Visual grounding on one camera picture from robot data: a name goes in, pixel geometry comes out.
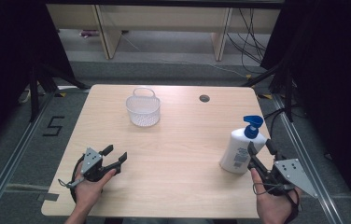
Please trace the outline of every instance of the hand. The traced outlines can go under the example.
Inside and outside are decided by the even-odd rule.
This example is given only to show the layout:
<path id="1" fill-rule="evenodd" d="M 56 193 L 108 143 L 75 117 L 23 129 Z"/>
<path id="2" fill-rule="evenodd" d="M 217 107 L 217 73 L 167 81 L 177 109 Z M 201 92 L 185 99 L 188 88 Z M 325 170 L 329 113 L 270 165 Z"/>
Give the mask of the hand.
<path id="1" fill-rule="evenodd" d="M 255 168 L 251 169 L 252 181 L 255 184 L 257 194 L 257 212 L 260 216 L 260 220 L 265 224 L 284 224 L 291 214 L 292 206 L 286 196 L 273 196 L 269 193 L 263 193 L 266 189 L 262 185 L 262 179 Z M 299 195 L 302 194 L 302 190 L 295 187 L 298 195 L 295 191 L 290 191 L 288 195 L 296 203 L 299 199 Z"/>
<path id="2" fill-rule="evenodd" d="M 78 165 L 76 179 L 82 178 L 82 174 L 80 173 L 81 168 L 82 162 Z M 75 188 L 77 204 L 73 213 L 65 221 L 65 223 L 83 223 L 86 216 L 99 200 L 104 185 L 112 178 L 112 176 L 115 175 L 116 172 L 117 171 L 115 169 L 110 170 L 101 180 L 97 182 L 91 182 L 89 180 L 80 182 Z"/>

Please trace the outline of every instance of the cable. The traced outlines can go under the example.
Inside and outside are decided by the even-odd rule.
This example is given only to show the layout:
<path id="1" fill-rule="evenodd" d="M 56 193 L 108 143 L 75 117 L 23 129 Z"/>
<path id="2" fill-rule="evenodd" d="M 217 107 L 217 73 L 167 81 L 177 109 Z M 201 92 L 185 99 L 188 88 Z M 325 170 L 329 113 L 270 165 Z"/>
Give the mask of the cable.
<path id="1" fill-rule="evenodd" d="M 298 107 L 298 106 L 301 106 L 301 105 L 300 105 L 300 104 L 294 104 L 294 105 L 291 106 L 291 108 L 292 108 L 292 107 Z M 264 115 L 264 116 L 263 116 L 264 119 L 267 119 L 267 118 L 269 118 L 270 116 L 274 115 L 274 117 L 273 117 L 273 119 L 272 119 L 272 122 L 271 122 L 271 128 L 270 128 L 270 130 L 269 130 L 269 135 L 270 135 L 271 137 L 273 137 L 273 129 L 274 129 L 274 121 L 275 121 L 275 119 L 277 118 L 277 116 L 279 116 L 281 113 L 283 113 L 283 112 L 285 112 L 285 111 L 286 111 L 286 109 L 283 107 L 283 108 L 280 108 L 280 109 L 275 110 L 274 112 L 272 112 L 272 113 L 270 113 L 270 114 L 267 114 L 267 115 Z"/>
<path id="2" fill-rule="evenodd" d="M 257 189 L 256 189 L 256 187 L 255 187 L 256 185 L 270 186 L 271 188 L 270 188 L 270 189 L 267 189 L 267 190 L 265 190 L 265 191 L 263 191 L 263 192 L 258 193 L 258 192 L 257 192 Z M 254 184 L 252 185 L 252 189 L 253 189 L 253 191 L 254 191 L 254 193 L 255 193 L 256 195 L 261 195 L 261 194 L 269 193 L 270 191 L 272 191 L 272 190 L 274 190 L 274 189 L 277 189 L 277 188 L 281 188 L 281 187 L 282 187 L 282 185 L 280 185 L 280 184 L 274 185 L 274 184 L 254 183 Z"/>
<path id="3" fill-rule="evenodd" d="M 241 38 L 241 39 L 243 40 L 243 42 L 246 42 L 246 40 L 245 40 L 244 38 L 242 38 L 242 37 L 240 36 L 240 34 L 237 34 L 237 35 L 239 36 L 239 38 Z M 254 47 L 254 48 L 258 48 L 258 49 L 261 49 L 261 50 L 266 50 L 265 47 L 260 47 L 260 46 L 257 46 L 257 45 L 253 45 L 253 44 L 248 43 L 248 42 L 247 42 L 247 44 L 248 44 L 249 46 L 251 46 L 251 47 Z"/>
<path id="4" fill-rule="evenodd" d="M 249 58 L 251 58 L 255 62 L 260 63 L 260 59 L 256 58 L 253 54 L 251 54 L 250 52 L 246 51 L 245 49 L 240 47 L 238 44 L 236 44 L 236 42 L 233 41 L 233 39 L 229 36 L 229 34 L 227 34 L 227 36 L 231 40 L 231 43 L 236 47 L 236 49 L 238 49 L 240 52 L 246 54 Z"/>
<path id="5" fill-rule="evenodd" d="M 246 22 L 246 19 L 243 15 L 243 12 L 242 10 L 239 8 L 239 12 L 240 12 L 240 15 L 242 16 L 242 19 L 243 21 L 245 22 L 245 25 L 246 25 L 246 28 L 248 30 L 248 34 L 251 35 L 251 37 L 253 38 L 254 40 L 254 43 L 255 43 L 255 47 L 257 47 L 258 45 L 260 45 L 263 49 L 266 49 L 266 47 L 264 47 L 256 38 L 255 38 L 255 33 L 254 33 L 254 23 L 253 23 L 253 18 L 254 18 L 254 9 L 251 8 L 250 9 L 250 26 L 248 26 L 247 22 Z"/>
<path id="6" fill-rule="evenodd" d="M 242 47 L 242 49 L 243 49 L 243 51 L 242 51 L 242 66 L 248 71 L 248 72 L 250 72 L 250 73 L 255 73 L 255 74 L 262 74 L 262 73 L 257 73 L 257 72 L 253 72 L 253 71 L 250 71 L 250 70 L 248 70 L 246 67 L 245 67 L 245 63 L 244 63 L 244 54 L 245 54 L 245 48 L 246 48 L 246 43 L 248 43 L 248 37 L 249 36 L 252 36 L 252 38 L 253 38 L 253 40 L 255 40 L 255 36 L 253 36 L 252 34 L 251 34 L 251 29 L 250 29 L 250 27 L 252 26 L 252 19 L 253 19 L 253 17 L 251 16 L 251 19 L 250 19 L 250 25 L 248 26 L 248 24 L 247 24 L 247 22 L 246 22 L 246 19 L 245 19 L 245 17 L 244 17 L 244 15 L 243 15 L 243 13 L 242 13 L 242 10 L 239 8 L 239 12 L 240 12 L 240 15 L 242 16 L 242 19 L 243 19 L 243 21 L 245 22 L 245 25 L 246 25 L 246 28 L 247 28 L 247 36 L 246 36 L 246 39 L 243 39 L 244 40 L 244 45 L 243 45 L 243 47 Z M 255 44 L 256 44 L 256 46 L 255 46 L 255 48 L 256 48 L 256 50 L 257 50 L 257 53 L 258 53 L 258 55 L 259 55 L 259 57 L 260 57 L 260 51 L 259 51 L 259 49 L 257 49 L 257 43 L 255 42 Z M 255 60 L 257 63 L 261 63 L 261 57 L 259 58 L 259 59 L 257 59 L 256 57 L 253 57 L 252 58 L 253 60 Z"/>
<path id="7" fill-rule="evenodd" d="M 257 53 L 258 53 L 258 55 L 260 56 L 260 59 L 262 60 L 263 54 L 262 54 L 262 52 L 260 51 L 260 48 L 259 48 L 259 45 L 258 45 L 259 41 L 255 38 L 254 22 L 253 22 L 253 20 L 254 20 L 254 8 L 251 8 L 251 9 L 250 9 L 250 33 L 251 33 L 252 39 L 254 40 Z"/>
<path id="8" fill-rule="evenodd" d="M 135 49 L 137 49 L 138 51 L 141 51 L 141 49 L 139 49 L 138 47 L 136 47 L 128 38 L 126 38 L 123 34 L 120 34 L 120 36 L 122 36 L 122 38 L 124 38 L 127 42 L 129 42 L 130 45 L 132 45 Z"/>

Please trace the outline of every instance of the gray floor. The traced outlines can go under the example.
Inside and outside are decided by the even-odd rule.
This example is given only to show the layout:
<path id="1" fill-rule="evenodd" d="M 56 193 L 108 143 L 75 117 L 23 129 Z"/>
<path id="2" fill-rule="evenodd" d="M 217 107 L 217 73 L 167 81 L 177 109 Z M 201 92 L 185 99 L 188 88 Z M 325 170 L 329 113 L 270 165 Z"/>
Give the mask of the gray floor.
<path id="1" fill-rule="evenodd" d="M 157 77 L 161 75 L 159 73 L 172 74 L 176 80 L 177 72 L 189 73 L 188 76 L 179 75 L 180 78 L 193 77 L 193 71 L 197 71 L 193 69 L 197 69 L 196 67 L 199 71 L 207 69 L 208 76 L 216 76 L 217 74 L 211 75 L 209 72 L 218 70 L 219 76 L 233 75 L 235 78 L 244 78 L 246 70 L 242 69 L 241 64 L 248 66 L 249 69 L 255 69 L 255 72 L 262 71 L 257 67 L 258 63 L 246 56 L 242 57 L 240 51 L 230 41 L 226 44 L 223 60 L 216 62 L 210 34 L 131 31 L 123 35 L 114 59 L 107 60 L 100 38 L 97 36 L 83 38 L 79 36 L 79 32 L 78 30 L 61 30 L 59 36 L 63 41 L 73 69 L 77 71 L 76 77 L 81 81 L 106 83 L 106 79 L 113 76 L 132 77 L 133 74 L 128 74 L 131 71 Z M 238 38 L 236 34 L 231 34 L 231 37 L 234 40 Z M 257 35 L 257 39 L 265 46 L 269 36 Z M 255 48 L 249 46 L 246 48 L 259 57 Z M 110 74 L 108 72 L 110 69 L 118 69 L 117 71 L 123 71 L 124 74 Z M 122 80 L 122 82 L 127 81 L 138 83 L 141 80 Z M 60 80 L 58 83 L 61 87 L 68 85 Z M 268 78 L 268 80 L 257 84 L 254 87 L 256 93 L 268 93 L 269 83 L 270 79 Z M 45 103 L 48 99 L 49 103 L 42 119 L 36 124 L 36 131 L 29 140 L 27 149 L 22 152 L 20 161 L 15 164 L 15 170 L 10 174 L 4 194 L 0 197 L 0 223 L 62 223 L 65 221 L 65 217 L 43 216 L 40 213 L 40 206 L 54 172 L 56 172 L 68 138 L 77 122 L 78 111 L 82 108 L 87 94 L 77 91 L 67 93 L 66 97 L 51 97 L 49 95 L 40 97 L 41 103 Z M 276 110 L 274 100 L 260 98 L 259 103 L 264 115 Z M 316 136 L 316 132 L 305 117 L 303 110 L 296 108 L 293 113 L 294 122 L 292 125 L 295 126 L 302 140 L 302 145 L 309 153 L 311 163 L 315 167 L 314 173 L 317 173 L 319 182 L 324 186 L 322 190 L 327 191 L 330 196 L 327 201 L 303 195 L 304 209 L 293 223 L 336 223 L 330 218 L 331 214 L 327 212 L 327 202 L 333 203 L 333 207 L 339 213 L 341 220 L 339 223 L 351 223 L 351 193 L 347 185 L 333 163 L 324 158 L 325 148 L 321 145 L 319 137 Z M 54 139 L 43 138 L 44 133 L 50 132 L 47 128 L 50 119 L 58 115 L 64 116 L 64 119 L 57 120 L 60 122 L 59 125 L 63 126 L 60 136 Z M 4 124 L 0 132 L 0 175 L 4 172 L 8 159 L 15 154 L 15 148 L 19 147 L 18 143 L 23 138 L 24 131 L 31 125 L 29 118 L 30 105 L 27 102 L 16 108 L 7 123 Z M 274 123 L 272 120 L 273 118 L 267 119 L 266 123 L 268 128 L 273 129 L 272 138 L 275 144 L 281 146 L 289 157 L 300 157 L 295 149 L 295 143 L 290 138 L 291 134 L 286 128 L 287 120 L 277 118 Z M 103 222 L 104 220 L 100 217 L 88 219 L 88 223 Z M 244 219 L 239 220 L 239 222 L 260 223 L 256 219 Z"/>

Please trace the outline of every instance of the black cable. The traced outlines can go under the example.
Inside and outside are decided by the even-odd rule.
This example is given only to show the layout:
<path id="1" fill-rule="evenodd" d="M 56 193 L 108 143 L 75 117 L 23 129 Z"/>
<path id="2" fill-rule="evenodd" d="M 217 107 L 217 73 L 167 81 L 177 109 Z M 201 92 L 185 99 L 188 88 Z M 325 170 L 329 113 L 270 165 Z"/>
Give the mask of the black cable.
<path id="1" fill-rule="evenodd" d="M 251 8 L 250 9 L 250 29 L 249 30 L 250 30 L 251 37 L 252 37 L 252 39 L 254 40 L 254 43 L 255 43 L 255 49 L 257 50 L 257 53 L 260 56 L 260 59 L 262 60 L 263 54 L 260 51 L 260 48 L 258 46 L 259 41 L 255 38 L 254 22 L 253 22 L 253 20 L 254 20 L 254 8 Z"/>
<path id="2" fill-rule="evenodd" d="M 244 39 L 242 36 L 240 36 L 240 34 L 237 34 L 237 35 L 239 36 L 239 38 L 241 38 L 241 39 L 243 40 L 243 42 L 246 42 L 245 39 Z M 251 46 L 251 47 L 259 48 L 260 50 L 266 50 L 266 48 L 262 48 L 262 47 L 253 45 L 253 44 L 251 44 L 251 43 L 249 43 L 249 42 L 247 42 L 247 44 L 248 44 L 249 46 Z"/>
<path id="3" fill-rule="evenodd" d="M 251 35 L 251 32 L 250 32 L 250 26 L 248 26 L 248 24 L 247 24 L 247 22 L 246 22 L 246 19 L 245 19 L 245 17 L 243 16 L 243 13 L 242 13 L 242 10 L 239 8 L 239 12 L 240 12 L 240 15 L 242 16 L 242 19 L 243 19 L 243 21 L 245 22 L 245 25 L 246 25 L 246 28 L 247 28 L 247 36 L 246 36 L 246 40 L 245 40 L 245 43 L 244 43 L 244 45 L 243 45 L 243 49 L 245 49 L 246 48 L 246 43 L 248 43 L 248 37 Z M 242 52 L 242 66 L 246 69 L 246 67 L 245 67 L 245 65 L 244 65 L 244 60 L 243 60 L 243 52 Z M 262 74 L 262 73 L 257 73 L 257 72 L 253 72 L 253 71 L 250 71 L 250 70 L 248 70 L 248 69 L 246 69 L 248 72 L 250 72 L 250 73 L 254 73 L 254 74 Z"/>
<path id="4" fill-rule="evenodd" d="M 254 17 L 254 10 L 251 10 L 251 9 L 250 9 L 250 23 L 253 25 L 252 18 Z M 245 25 L 246 25 L 246 28 L 247 28 L 248 32 L 251 34 L 251 37 L 254 39 L 254 42 L 255 42 L 256 44 L 260 45 L 262 48 L 266 49 L 266 47 L 264 47 L 264 46 L 255 38 L 255 33 L 254 33 L 254 31 L 251 32 L 251 28 L 248 27 L 247 22 L 246 22 L 246 19 L 245 19 L 244 15 L 243 15 L 243 12 L 242 12 L 242 10 L 241 10 L 240 8 L 239 8 L 239 12 L 240 12 L 240 15 L 242 16 L 243 21 L 245 22 Z"/>
<path id="5" fill-rule="evenodd" d="M 77 168 L 79 166 L 79 164 L 81 162 L 83 162 L 83 160 L 85 159 L 85 154 L 82 154 L 82 156 L 79 158 L 79 160 L 77 160 L 77 163 L 74 167 L 74 171 L 73 171 L 73 175 L 71 176 L 71 182 L 70 183 L 74 183 L 74 181 L 76 181 L 76 175 L 77 175 Z M 71 197 L 74 200 L 74 203 L 77 203 L 77 195 L 76 195 L 76 190 L 71 188 L 70 189 L 70 193 L 71 193 Z"/>
<path id="6" fill-rule="evenodd" d="M 251 54 L 250 52 L 246 51 L 245 49 L 243 49 L 242 47 L 240 47 L 238 44 L 236 44 L 235 41 L 233 41 L 233 39 L 229 36 L 229 34 L 227 34 L 228 38 L 231 40 L 232 44 L 242 53 L 244 53 L 245 55 L 247 55 L 249 58 L 251 58 L 252 60 L 254 60 L 257 63 L 260 63 L 260 60 L 258 58 L 256 58 L 253 54 Z"/>
<path id="7" fill-rule="evenodd" d="M 301 105 L 300 105 L 300 104 L 294 104 L 294 105 L 291 106 L 291 108 L 292 108 L 292 107 L 299 107 L 299 106 L 301 106 Z M 285 109 L 284 107 L 282 107 L 282 108 L 280 108 L 280 109 L 276 109 L 274 112 L 272 112 L 272 113 L 270 113 L 270 114 L 267 114 L 267 115 L 264 115 L 264 116 L 263 116 L 264 119 L 267 119 L 267 118 L 269 118 L 270 116 L 274 115 L 274 117 L 273 117 L 273 119 L 272 119 L 272 123 L 271 123 L 271 128 L 270 128 L 270 130 L 269 130 L 269 135 L 270 135 L 271 137 L 273 137 L 274 120 L 277 118 L 278 115 L 280 115 L 282 112 L 285 112 L 285 111 L 286 111 L 286 109 Z"/>
<path id="8" fill-rule="evenodd" d="M 273 130 L 274 130 L 274 121 L 275 118 L 277 118 L 277 116 L 279 116 L 281 113 L 283 113 L 285 111 L 285 109 L 282 109 L 280 111 L 277 112 L 276 115 L 274 115 L 274 118 L 272 119 L 272 123 L 271 123 L 271 130 L 269 131 L 269 135 L 273 138 Z"/>

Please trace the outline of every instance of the lotion pump bottle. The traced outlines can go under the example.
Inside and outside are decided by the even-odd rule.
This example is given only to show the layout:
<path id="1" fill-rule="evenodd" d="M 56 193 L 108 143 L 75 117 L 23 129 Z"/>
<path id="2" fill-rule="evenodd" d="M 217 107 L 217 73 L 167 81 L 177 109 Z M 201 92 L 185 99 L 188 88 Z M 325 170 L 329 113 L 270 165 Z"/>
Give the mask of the lotion pump bottle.
<path id="1" fill-rule="evenodd" d="M 263 118 L 260 116 L 245 116 L 244 121 L 249 122 L 249 125 L 231 133 L 228 148 L 219 162 L 224 170 L 239 175 L 247 171 L 251 159 L 248 154 L 249 143 L 253 142 L 257 151 L 260 151 L 266 143 L 266 138 L 259 132 Z"/>

